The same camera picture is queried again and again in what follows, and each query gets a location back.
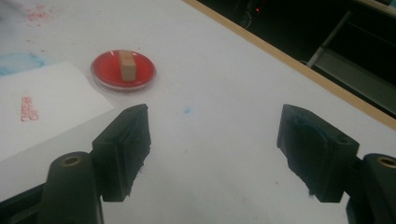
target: small wooden cube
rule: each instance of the small wooden cube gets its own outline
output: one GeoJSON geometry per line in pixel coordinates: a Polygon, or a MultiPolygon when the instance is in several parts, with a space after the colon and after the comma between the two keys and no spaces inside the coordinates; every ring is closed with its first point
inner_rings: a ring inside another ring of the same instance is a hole
{"type": "Polygon", "coordinates": [[[123,81],[136,80],[136,64],[134,62],[134,54],[128,50],[120,50],[120,70],[123,81]]]}

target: white tabletop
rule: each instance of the white tabletop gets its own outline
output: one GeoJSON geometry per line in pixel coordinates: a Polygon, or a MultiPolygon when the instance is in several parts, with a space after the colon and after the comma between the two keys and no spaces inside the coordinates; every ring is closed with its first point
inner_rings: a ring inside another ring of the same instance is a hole
{"type": "Polygon", "coordinates": [[[91,151],[123,108],[143,103],[151,152],[131,197],[103,203],[106,223],[347,223],[347,195],[341,204],[309,197],[276,147],[283,104],[354,138],[360,158],[396,157],[394,130],[180,0],[5,1],[0,54],[70,62],[116,109],[1,161],[0,201],[43,183],[64,153],[91,151]],[[91,63],[111,49],[149,57],[152,85],[125,94],[97,87],[91,63]]]}

